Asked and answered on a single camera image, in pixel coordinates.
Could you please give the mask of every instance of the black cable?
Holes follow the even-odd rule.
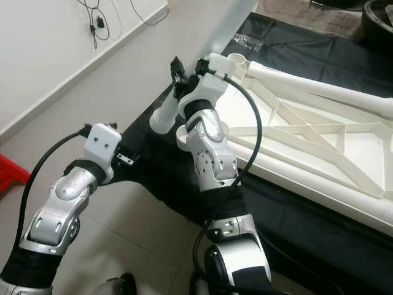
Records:
[[[136,8],[135,8],[135,6],[134,6],[134,3],[133,3],[133,0],[130,0],[130,4],[131,4],[131,6],[132,6],[132,8],[133,8],[133,10],[134,10],[134,12],[135,12],[135,14],[139,17],[139,19],[145,24],[145,25],[148,25],[148,26],[155,26],[157,23],[159,23],[160,21],[162,21],[162,20],[164,20],[167,16],[168,16],[168,14],[169,14],[169,8],[166,10],[166,14],[162,17],[162,18],[160,18],[159,20],[157,20],[156,22],[154,22],[154,23],[147,23],[142,17],[141,17],[141,15],[138,13],[138,11],[136,10]]]
[[[20,243],[21,237],[22,237],[22,232],[23,232],[23,223],[25,223],[25,212],[26,212],[26,204],[27,204],[27,199],[30,193],[31,186],[33,185],[33,181],[36,179],[36,176],[45,163],[45,161],[49,158],[50,155],[53,154],[54,151],[56,151],[61,145],[66,143],[67,141],[73,139],[74,137],[77,137],[78,135],[82,134],[82,130],[79,130],[78,132],[75,132],[71,135],[68,135],[67,137],[64,137],[62,140],[57,142],[55,145],[53,145],[38,161],[36,166],[34,167],[33,171],[30,174],[29,179],[27,180],[25,189],[23,190],[23,195],[22,199],[20,201],[20,209],[19,209],[19,219],[18,219],[18,227],[17,227],[17,235],[15,237],[14,241],[14,246],[12,248],[12,251],[15,251]]]
[[[86,8],[87,15],[88,15],[89,28],[90,28],[91,35],[93,36],[94,48],[97,49],[97,47],[98,47],[97,39],[105,41],[105,40],[108,40],[109,36],[111,35],[111,31],[109,29],[108,22],[106,20],[106,16],[104,15],[103,11],[100,8],[98,8],[99,7],[99,0],[97,0],[96,6],[87,5],[86,0],[84,0],[83,2],[81,0],[76,0],[76,1]],[[101,36],[97,35],[97,33],[96,33],[96,27],[94,25],[94,16],[93,16],[94,11],[96,11],[96,10],[103,16],[103,19],[105,21],[105,28],[107,31],[106,37],[101,37]]]
[[[285,252],[283,252],[283,250],[279,249],[275,244],[273,244],[268,238],[266,238],[265,235],[262,234],[262,232],[260,231],[260,229],[257,227],[257,232],[258,235],[260,237],[262,237],[262,240],[267,242],[274,250],[276,250],[278,253],[280,253],[281,255],[283,255],[286,259],[290,260],[291,262],[293,262],[294,264],[296,264],[297,266],[299,266],[301,269],[305,270],[308,273],[311,273],[313,276],[320,278],[323,281],[326,281],[327,283],[329,283],[330,285],[332,285],[336,290],[337,290],[337,294],[339,295],[345,295],[344,291],[332,280],[329,280],[321,275],[319,275],[316,272],[313,272],[311,269],[309,269],[307,266],[305,266],[304,264],[298,262],[297,260],[295,260],[294,258],[290,257],[288,254],[286,254]]]
[[[257,140],[255,142],[254,150],[252,151],[252,154],[251,154],[250,159],[247,162],[246,166],[244,167],[242,172],[236,177],[235,181],[232,183],[231,188],[233,190],[238,185],[238,183],[242,180],[244,175],[246,175],[246,173],[249,171],[250,167],[252,166],[255,158],[257,157],[257,155],[259,153],[260,143],[262,141],[262,120],[260,118],[260,114],[259,114],[259,110],[258,110],[257,105],[255,104],[255,102],[252,99],[252,97],[250,96],[250,94],[248,94],[246,89],[244,89],[241,85],[239,85],[238,83],[236,83],[235,81],[230,79],[227,75],[225,75],[224,77],[220,77],[220,76],[216,75],[215,71],[212,71],[210,69],[208,70],[207,73],[210,73],[212,75],[217,76],[218,78],[224,80],[225,82],[228,82],[230,85],[232,85],[236,89],[238,89],[244,95],[244,97],[247,99],[249,104],[251,105],[251,108],[252,108],[252,110],[253,110],[253,112],[255,114],[255,119],[257,120]],[[225,203],[229,198],[230,198],[230,193],[229,193],[228,197],[225,198],[223,203]],[[201,240],[203,238],[203,235],[206,233],[207,229],[209,228],[209,226],[213,222],[214,218],[217,215],[217,210],[221,207],[221,205],[223,205],[223,204],[220,204],[220,205],[218,205],[216,207],[216,209],[214,210],[212,216],[204,224],[204,226],[202,227],[200,233],[198,234],[198,236],[197,236],[197,238],[195,240],[195,243],[194,243],[194,246],[193,246],[193,250],[192,250],[192,261],[193,261],[193,264],[194,264],[194,267],[196,269],[197,274],[202,279],[204,279],[209,285],[211,285],[211,286],[213,286],[215,288],[218,288],[218,289],[222,289],[222,290],[231,292],[231,293],[259,294],[259,295],[283,295],[283,294],[289,294],[289,293],[285,293],[285,292],[281,292],[281,291],[275,291],[275,290],[263,290],[263,289],[244,288],[244,287],[239,287],[239,286],[227,285],[225,283],[221,283],[219,281],[215,281],[215,280],[213,280],[212,278],[210,278],[210,277],[208,277],[206,275],[206,273],[203,271],[203,269],[200,266],[200,263],[198,261],[198,248],[199,248],[199,245],[200,245]]]

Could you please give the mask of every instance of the black tablecloth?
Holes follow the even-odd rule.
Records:
[[[291,74],[393,96],[392,61],[348,41],[257,14],[250,14],[238,32],[262,40],[263,46],[256,52],[231,41],[224,55],[239,52]],[[113,182],[139,182],[170,208],[202,224],[206,200],[199,193],[192,156],[176,146],[175,131],[184,121],[178,117],[165,136],[149,130],[149,117],[169,90],[123,133],[121,153],[136,162],[131,168],[120,163]],[[247,209],[257,226],[285,253],[336,282],[345,294],[393,294],[392,238],[253,175],[247,175],[242,184]],[[262,242],[273,270],[320,295],[337,294],[322,277]]]

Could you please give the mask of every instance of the power cord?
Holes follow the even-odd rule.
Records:
[[[93,42],[94,42],[94,48],[97,49],[97,39],[105,41],[109,39],[109,36],[111,35],[111,31],[109,30],[109,26],[108,26],[108,22],[106,20],[106,16],[104,15],[103,11],[98,8],[99,7],[99,0],[97,0],[97,4],[96,6],[89,6],[86,3],[86,0],[84,0],[83,2],[81,0],[76,0],[79,4],[83,5],[86,8],[87,11],[87,15],[88,15],[88,21],[89,21],[89,28],[90,28],[90,32],[91,35],[93,36]],[[107,34],[105,37],[99,36],[97,35],[96,32],[96,27],[94,25],[94,13],[95,11],[97,11],[100,16],[97,17],[98,22],[100,22],[102,25],[98,24],[98,27],[104,27],[107,31]]]
[[[166,14],[165,14],[162,18],[160,18],[159,20],[155,21],[154,23],[147,23],[147,22],[141,17],[141,15],[138,13],[138,11],[136,10],[133,0],[130,0],[130,4],[131,4],[131,7],[133,8],[135,14],[139,17],[139,19],[140,19],[145,25],[148,25],[148,26],[155,26],[157,23],[159,23],[159,22],[161,22],[162,20],[164,20],[164,19],[168,16],[168,14],[169,14],[169,8],[168,8],[168,9],[166,10]]]
[[[22,238],[23,224],[25,223],[25,213],[26,213],[27,200],[28,200],[28,197],[29,197],[31,186],[33,185],[33,182],[36,179],[36,176],[37,176],[39,170],[41,169],[41,167],[43,166],[45,161],[50,157],[50,155],[52,155],[60,146],[62,146],[67,141],[69,141],[69,140],[71,140],[71,139],[73,139],[73,138],[75,138],[75,137],[77,137],[79,135],[87,137],[89,132],[90,132],[90,130],[91,130],[91,125],[87,124],[87,125],[84,126],[84,128],[80,129],[78,132],[75,132],[75,133],[73,133],[71,135],[68,135],[68,136],[64,137],[62,140],[60,140],[59,142],[54,144],[41,157],[41,159],[38,161],[38,163],[34,167],[33,171],[30,174],[29,179],[27,180],[27,183],[26,183],[25,189],[23,190],[22,198],[21,198],[21,201],[20,201],[17,234],[15,236],[15,241],[14,241],[14,245],[12,247],[12,251],[15,251],[18,248],[20,240]]]

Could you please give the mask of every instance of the silver casing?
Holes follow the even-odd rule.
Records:
[[[238,174],[235,153],[215,110],[196,112],[188,121],[187,146],[194,158],[200,191],[230,186]]]
[[[217,233],[220,229],[224,237],[244,237],[215,244],[224,261],[231,285],[234,285],[233,272],[255,266],[264,267],[266,275],[271,281],[269,263],[251,214],[216,220],[209,227],[209,230],[215,229],[217,229]]]
[[[49,198],[36,213],[20,248],[52,255],[64,255],[79,227],[80,213],[88,197],[97,188],[97,180],[89,171],[74,167],[49,191]]]
[[[0,278],[0,295],[51,295],[52,287],[45,289],[34,289],[15,286]]]

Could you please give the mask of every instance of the white tube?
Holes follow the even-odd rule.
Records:
[[[177,100],[173,97],[173,89],[165,98],[163,104],[150,117],[151,129],[158,134],[168,133],[175,123],[177,116]]]
[[[264,65],[254,61],[251,62],[247,73],[257,79],[274,79],[282,82],[284,85],[297,87],[306,92],[338,101],[339,103],[347,103],[358,108],[376,112],[383,117],[393,118],[393,98],[380,98],[371,94],[301,78],[268,69]]]
[[[241,55],[240,53],[231,53],[228,55],[228,59],[233,61],[236,66],[239,66],[242,69],[247,69],[246,58],[244,55]]]

